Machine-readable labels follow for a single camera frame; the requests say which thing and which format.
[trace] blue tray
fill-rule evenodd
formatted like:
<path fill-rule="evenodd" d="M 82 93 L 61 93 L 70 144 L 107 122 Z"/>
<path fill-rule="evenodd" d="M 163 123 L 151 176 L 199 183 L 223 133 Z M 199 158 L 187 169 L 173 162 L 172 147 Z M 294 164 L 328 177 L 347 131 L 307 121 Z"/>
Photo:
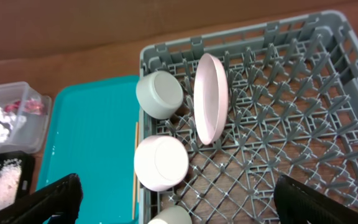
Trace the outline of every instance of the blue tray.
<path fill-rule="evenodd" d="M 138 80 L 69 86 L 56 97 L 37 189 L 77 173 L 84 192 L 77 224 L 137 223 L 132 185 Z"/>

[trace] dish rack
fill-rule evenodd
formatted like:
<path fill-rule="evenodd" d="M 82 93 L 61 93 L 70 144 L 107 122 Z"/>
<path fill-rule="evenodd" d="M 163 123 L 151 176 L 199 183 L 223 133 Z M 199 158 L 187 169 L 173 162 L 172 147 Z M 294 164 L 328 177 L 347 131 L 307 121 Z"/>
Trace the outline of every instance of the dish rack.
<path fill-rule="evenodd" d="M 197 137 L 192 99 L 204 53 L 220 59 L 229 86 L 224 132 L 208 146 Z M 180 81 L 185 100 L 163 121 L 140 111 L 140 140 L 178 138 L 190 167 L 170 190 L 142 189 L 140 223 L 174 204 L 193 223 L 278 223 L 273 189 L 280 174 L 358 211 L 358 38 L 343 14 L 150 45 L 140 53 L 140 77 L 157 70 Z"/>

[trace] black tray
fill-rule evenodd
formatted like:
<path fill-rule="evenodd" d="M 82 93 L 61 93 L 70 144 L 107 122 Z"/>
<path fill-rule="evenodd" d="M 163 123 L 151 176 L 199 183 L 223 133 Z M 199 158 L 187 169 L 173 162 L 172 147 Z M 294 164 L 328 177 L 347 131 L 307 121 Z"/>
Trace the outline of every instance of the black tray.
<path fill-rule="evenodd" d="M 20 159 L 22 162 L 20 167 L 22 169 L 22 174 L 20 176 L 19 185 L 17 187 L 16 192 L 16 200 L 28 195 L 30 192 L 31 181 L 32 181 L 32 173 L 34 171 L 35 159 L 24 152 L 16 151 L 16 152 L 7 152 L 0 154 L 0 164 L 4 164 L 5 160 L 8 159 Z"/>

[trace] dish rack grid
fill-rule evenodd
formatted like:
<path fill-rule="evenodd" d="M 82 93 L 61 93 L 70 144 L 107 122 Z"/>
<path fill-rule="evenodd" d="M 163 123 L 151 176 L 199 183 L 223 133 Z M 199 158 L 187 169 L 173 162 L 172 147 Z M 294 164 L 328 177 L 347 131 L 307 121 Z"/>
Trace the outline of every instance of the dish rack grid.
<path fill-rule="evenodd" d="M 224 132 L 208 146 L 193 111 L 204 53 L 220 59 L 229 86 Z M 280 174 L 358 211 L 358 38 L 340 12 L 150 45 L 140 54 L 140 78 L 157 70 L 180 81 L 185 100 L 163 121 L 141 110 L 140 140 L 176 137 L 190 167 L 172 189 L 142 188 L 141 223 L 172 205 L 187 209 L 193 223 L 278 223 Z"/>

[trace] white cup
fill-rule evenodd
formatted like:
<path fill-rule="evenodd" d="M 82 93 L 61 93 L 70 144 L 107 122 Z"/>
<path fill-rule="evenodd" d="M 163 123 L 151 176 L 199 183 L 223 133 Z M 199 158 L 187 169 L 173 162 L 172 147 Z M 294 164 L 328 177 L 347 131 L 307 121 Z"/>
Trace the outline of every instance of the white cup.
<path fill-rule="evenodd" d="M 136 97 L 148 115 L 157 119 L 167 119 L 183 103 L 183 90 L 173 75 L 158 71 L 139 80 L 136 85 Z"/>
<path fill-rule="evenodd" d="M 191 218 L 184 208 L 175 205 L 162 210 L 148 224 L 191 224 Z"/>
<path fill-rule="evenodd" d="M 186 176 L 189 157 L 183 144 L 171 136 L 150 136 L 137 147 L 135 173 L 148 189 L 159 192 L 179 184 Z"/>

